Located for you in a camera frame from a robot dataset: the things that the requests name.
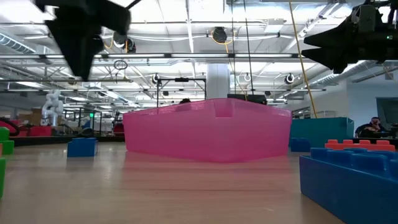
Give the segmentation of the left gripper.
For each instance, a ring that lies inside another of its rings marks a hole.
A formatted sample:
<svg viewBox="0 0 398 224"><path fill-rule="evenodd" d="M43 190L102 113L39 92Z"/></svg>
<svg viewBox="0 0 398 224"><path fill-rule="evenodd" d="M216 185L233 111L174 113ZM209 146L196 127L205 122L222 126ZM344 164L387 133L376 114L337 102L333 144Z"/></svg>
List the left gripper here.
<svg viewBox="0 0 398 224"><path fill-rule="evenodd" d="M94 56L103 50L101 28L126 34L131 22L129 9L109 0L34 0L42 12L53 6L55 19L45 25L76 77L87 81Z"/></svg>

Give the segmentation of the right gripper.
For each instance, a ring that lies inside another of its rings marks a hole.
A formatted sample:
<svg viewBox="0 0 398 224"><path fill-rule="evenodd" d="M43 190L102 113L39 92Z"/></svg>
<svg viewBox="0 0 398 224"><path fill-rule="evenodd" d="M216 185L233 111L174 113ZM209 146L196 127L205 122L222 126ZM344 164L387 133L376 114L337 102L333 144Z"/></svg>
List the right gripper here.
<svg viewBox="0 0 398 224"><path fill-rule="evenodd" d="M343 21L339 26L304 38L316 47L337 47L348 42L348 54L326 48L302 50L301 54L335 74L343 73L349 63L360 60L397 60L397 28L380 18Z"/></svg>

